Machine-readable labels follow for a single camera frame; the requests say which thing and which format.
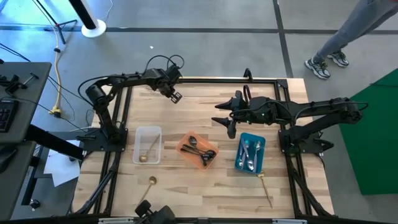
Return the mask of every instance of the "yellow cable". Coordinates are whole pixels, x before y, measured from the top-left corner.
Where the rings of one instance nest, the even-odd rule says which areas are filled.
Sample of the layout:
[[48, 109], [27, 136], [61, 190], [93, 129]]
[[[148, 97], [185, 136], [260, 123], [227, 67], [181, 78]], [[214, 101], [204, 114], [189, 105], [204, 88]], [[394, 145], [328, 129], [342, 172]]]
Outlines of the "yellow cable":
[[[49, 22], [49, 24], [50, 24], [52, 30], [54, 31], [55, 38], [56, 38], [56, 40], [57, 40], [57, 46], [56, 46], [55, 48], [58, 49], [59, 44], [58, 44], [58, 35], [57, 35], [57, 31], [55, 31], [54, 26], [52, 25], [50, 19], [49, 19], [49, 18], [47, 17], [47, 15], [44, 13], [44, 11], [42, 10], [42, 8], [40, 8], [39, 5], [37, 5], [37, 3], [36, 3], [34, 0], [32, 0], [32, 2], [36, 5], [36, 7], [42, 12], [42, 14], [43, 14], [43, 15], [45, 16], [45, 18], [48, 20], [48, 22]], [[61, 89], [61, 76], [60, 76], [59, 71], [58, 71], [58, 60], [59, 60], [59, 58], [58, 58], [58, 52], [55, 52], [54, 70], [55, 70], [55, 74], [57, 74], [57, 80], [58, 80], [58, 84], [59, 84], [59, 85], [58, 85], [57, 101], [55, 102], [55, 105], [53, 106], [53, 108], [52, 108], [52, 110], [51, 110], [52, 113], [54, 113], [54, 112], [59, 112], [59, 113], [61, 113], [60, 104], [61, 104], [61, 90], [62, 90], [62, 89]]]

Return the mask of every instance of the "green backdrop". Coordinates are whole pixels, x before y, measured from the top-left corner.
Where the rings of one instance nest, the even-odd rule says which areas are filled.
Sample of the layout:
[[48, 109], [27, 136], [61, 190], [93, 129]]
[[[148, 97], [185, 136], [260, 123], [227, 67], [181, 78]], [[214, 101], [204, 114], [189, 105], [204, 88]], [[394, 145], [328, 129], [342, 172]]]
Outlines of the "green backdrop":
[[398, 194], [398, 69], [351, 99], [369, 103], [358, 124], [340, 125], [361, 193]]

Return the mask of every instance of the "person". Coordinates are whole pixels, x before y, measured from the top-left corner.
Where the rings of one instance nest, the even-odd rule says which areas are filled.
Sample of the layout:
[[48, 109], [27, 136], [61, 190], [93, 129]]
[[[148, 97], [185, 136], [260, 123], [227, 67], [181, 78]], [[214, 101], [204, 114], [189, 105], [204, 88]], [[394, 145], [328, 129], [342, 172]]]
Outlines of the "person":
[[366, 35], [398, 12], [398, 0], [360, 0], [347, 21], [305, 66], [322, 79], [330, 77], [325, 58], [330, 58], [339, 67], [349, 65], [341, 51], [350, 42]]

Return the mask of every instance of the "blue tray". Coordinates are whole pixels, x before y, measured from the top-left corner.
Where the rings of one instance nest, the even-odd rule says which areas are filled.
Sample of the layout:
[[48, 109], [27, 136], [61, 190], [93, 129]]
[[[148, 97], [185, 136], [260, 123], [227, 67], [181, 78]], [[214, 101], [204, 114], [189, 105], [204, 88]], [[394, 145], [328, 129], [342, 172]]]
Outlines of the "blue tray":
[[[251, 171], [248, 168], [248, 159], [254, 161], [254, 155], [256, 153], [256, 143], [258, 141], [261, 143], [261, 147], [260, 147], [260, 150], [257, 151], [257, 165], [256, 165], [256, 169], [254, 171]], [[243, 146], [246, 143], [249, 144], [249, 147], [248, 147], [249, 158], [245, 158], [243, 166], [240, 167], [239, 160], [245, 154]], [[243, 172], [248, 172], [250, 174], [259, 174], [262, 169], [262, 160], [264, 158], [265, 149], [266, 149], [266, 139], [265, 138], [263, 138], [261, 136], [249, 134], [249, 133], [242, 133], [241, 139], [239, 140], [238, 151], [236, 152], [235, 169], [237, 169], [239, 171], [243, 171]]]

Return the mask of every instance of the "gold spoon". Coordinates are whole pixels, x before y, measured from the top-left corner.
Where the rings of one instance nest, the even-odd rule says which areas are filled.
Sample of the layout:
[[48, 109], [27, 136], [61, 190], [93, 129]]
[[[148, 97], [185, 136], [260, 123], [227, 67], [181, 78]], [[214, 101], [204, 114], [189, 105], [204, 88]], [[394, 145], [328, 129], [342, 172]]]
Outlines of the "gold spoon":
[[264, 183], [264, 179], [263, 179], [263, 177], [265, 176], [264, 171], [262, 170], [257, 176], [261, 179], [262, 186], [263, 186], [264, 190], [266, 191], [266, 195], [267, 195], [267, 199], [268, 199], [269, 205], [272, 208], [272, 203], [271, 203], [271, 200], [269, 199], [269, 196], [268, 196], [268, 190], [267, 190], [267, 187], [266, 187], [266, 183]]
[[148, 194], [150, 187], [152, 185], [155, 185], [156, 183], [157, 183], [156, 177], [154, 177], [154, 176], [149, 177], [149, 186], [148, 186], [147, 190], [145, 191], [144, 195], [142, 196], [142, 198], [140, 199], [140, 201], [138, 202], [138, 205], [141, 204], [141, 202], [144, 200], [145, 196]]
[[154, 144], [157, 142], [157, 140], [159, 139], [159, 137], [160, 137], [160, 135], [158, 135], [158, 136], [156, 137], [155, 141], [150, 145], [148, 151], [147, 151], [144, 155], [139, 156], [139, 161], [140, 161], [140, 162], [147, 162], [147, 161], [148, 161], [148, 157], [147, 157], [148, 152], [150, 151], [150, 149], [152, 149], [152, 147], [153, 147]]

